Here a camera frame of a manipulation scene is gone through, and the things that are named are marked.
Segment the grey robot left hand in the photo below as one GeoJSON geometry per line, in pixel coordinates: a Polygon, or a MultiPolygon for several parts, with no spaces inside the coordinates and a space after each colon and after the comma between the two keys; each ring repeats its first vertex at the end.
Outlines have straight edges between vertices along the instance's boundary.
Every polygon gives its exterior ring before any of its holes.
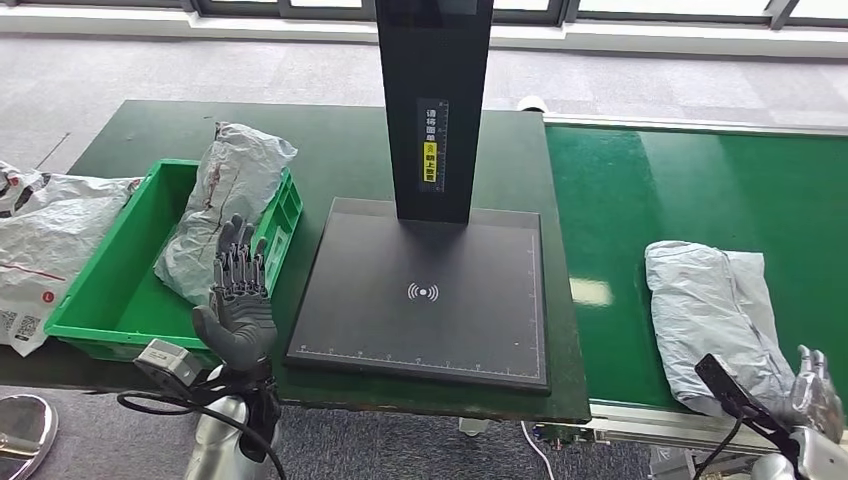
{"type": "Polygon", "coordinates": [[[277,338],[266,287],[266,239],[252,243],[255,226],[235,214],[223,224],[213,258],[209,300],[192,310],[198,338],[233,370],[266,359],[277,338]]]}

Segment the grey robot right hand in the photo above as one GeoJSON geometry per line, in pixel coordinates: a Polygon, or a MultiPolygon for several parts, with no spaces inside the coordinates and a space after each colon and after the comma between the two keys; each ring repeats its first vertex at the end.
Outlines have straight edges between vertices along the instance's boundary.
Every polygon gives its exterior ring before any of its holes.
{"type": "Polygon", "coordinates": [[[800,368],[788,397],[793,425],[818,431],[839,444],[845,429],[843,403],[832,382],[825,354],[798,346],[800,368]]]}

